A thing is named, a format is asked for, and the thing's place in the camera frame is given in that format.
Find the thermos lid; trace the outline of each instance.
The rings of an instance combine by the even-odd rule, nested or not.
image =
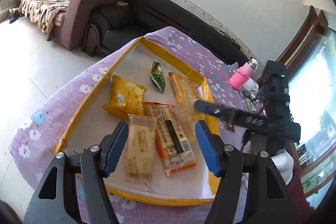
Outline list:
[[[257,69],[257,67],[258,67],[258,62],[257,62],[257,60],[255,60],[254,58],[251,58],[248,62],[247,62],[249,65],[250,65],[250,67],[255,71],[256,69]]]

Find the pink thermos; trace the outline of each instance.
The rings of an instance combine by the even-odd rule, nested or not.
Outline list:
[[[258,65],[258,62],[254,58],[251,58],[231,76],[229,79],[230,85],[232,85],[235,90],[240,89],[250,79]]]

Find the maroon sleeve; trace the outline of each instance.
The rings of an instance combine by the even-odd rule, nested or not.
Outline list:
[[[310,207],[309,203],[306,201],[301,184],[301,178],[299,176],[299,170],[295,166],[293,168],[292,180],[288,183],[287,187],[292,197],[299,219],[302,223],[304,223],[309,218],[310,214],[314,211],[314,208]]]

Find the yellow tray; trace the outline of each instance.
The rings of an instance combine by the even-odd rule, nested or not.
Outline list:
[[[153,59],[162,64],[165,73],[164,94],[150,79]],[[105,135],[112,133],[120,119],[103,110],[102,106],[110,100],[110,79],[113,74],[147,87],[145,101],[176,105],[168,78],[170,71],[187,76],[199,86],[198,92],[203,100],[213,102],[206,78],[158,44],[140,37],[130,44],[83,101],[59,140],[55,153],[59,151],[65,151],[67,155],[82,153],[84,148],[99,144]],[[217,120],[206,115],[205,121],[210,130],[218,134]],[[107,191],[124,198],[162,206],[190,206],[212,202],[219,180],[208,171],[198,143],[193,143],[191,146],[196,157],[196,167],[173,173],[166,178],[155,152],[154,181],[146,183],[126,181],[124,150],[115,172],[105,179]]]

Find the purple floral tablecloth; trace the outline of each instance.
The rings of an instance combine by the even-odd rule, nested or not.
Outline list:
[[[208,49],[173,27],[166,27],[149,33],[145,37],[159,44],[206,77],[215,103],[246,110],[241,96],[228,83],[233,71]],[[120,50],[92,65],[58,90],[42,108],[37,110],[18,128],[9,150],[17,168],[31,187],[36,188],[54,156],[56,144],[75,111],[107,72],[108,68],[135,40],[130,41]],[[226,128],[225,122],[219,122],[219,127],[223,142],[240,149],[244,129],[236,127],[235,132],[231,132]],[[77,189],[82,220],[88,223],[83,187],[79,178],[77,179]],[[210,204],[188,207],[160,207],[126,200],[116,195],[109,195],[109,197],[120,223],[151,224],[162,220],[165,223],[204,223],[211,207]],[[235,222],[241,220],[245,200],[246,190],[242,187]]]

